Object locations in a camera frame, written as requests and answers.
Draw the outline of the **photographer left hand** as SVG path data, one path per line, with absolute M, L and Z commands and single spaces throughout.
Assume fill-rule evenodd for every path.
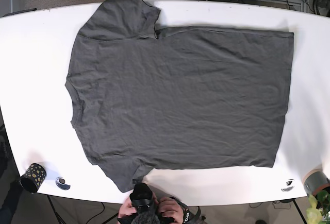
M 137 209 L 133 206 L 131 199 L 128 197 L 123 204 L 121 205 L 119 212 L 118 212 L 118 218 L 123 218 L 125 216 L 130 216 L 132 214 L 136 214 Z

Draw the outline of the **photographer right hand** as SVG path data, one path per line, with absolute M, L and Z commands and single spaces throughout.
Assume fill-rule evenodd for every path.
M 184 212 L 182 207 L 172 198 L 163 197 L 159 200 L 158 213 L 162 217 L 171 217 L 174 219 L 172 223 L 182 224 Z

